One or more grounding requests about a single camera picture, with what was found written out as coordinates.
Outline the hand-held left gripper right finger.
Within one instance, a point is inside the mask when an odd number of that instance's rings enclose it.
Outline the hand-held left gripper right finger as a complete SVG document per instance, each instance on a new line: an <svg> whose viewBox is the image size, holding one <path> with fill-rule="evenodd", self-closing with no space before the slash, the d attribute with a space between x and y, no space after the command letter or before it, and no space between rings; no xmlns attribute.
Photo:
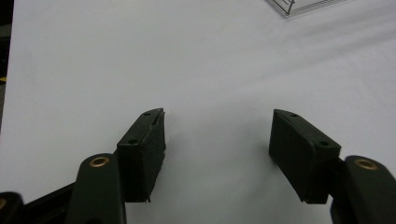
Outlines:
<svg viewBox="0 0 396 224"><path fill-rule="evenodd" d="M269 155L299 199L325 204L332 224L396 224L396 178L378 161L348 156L341 146L298 114L276 109Z"/></svg>

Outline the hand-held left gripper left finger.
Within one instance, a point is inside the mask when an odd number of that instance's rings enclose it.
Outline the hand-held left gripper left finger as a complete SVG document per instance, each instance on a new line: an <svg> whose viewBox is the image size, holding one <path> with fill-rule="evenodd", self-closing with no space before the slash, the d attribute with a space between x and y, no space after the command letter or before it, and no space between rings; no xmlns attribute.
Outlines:
<svg viewBox="0 0 396 224"><path fill-rule="evenodd" d="M127 224L125 204L150 200L166 150L164 115L142 113L114 153L80 164L64 224Z"/></svg>

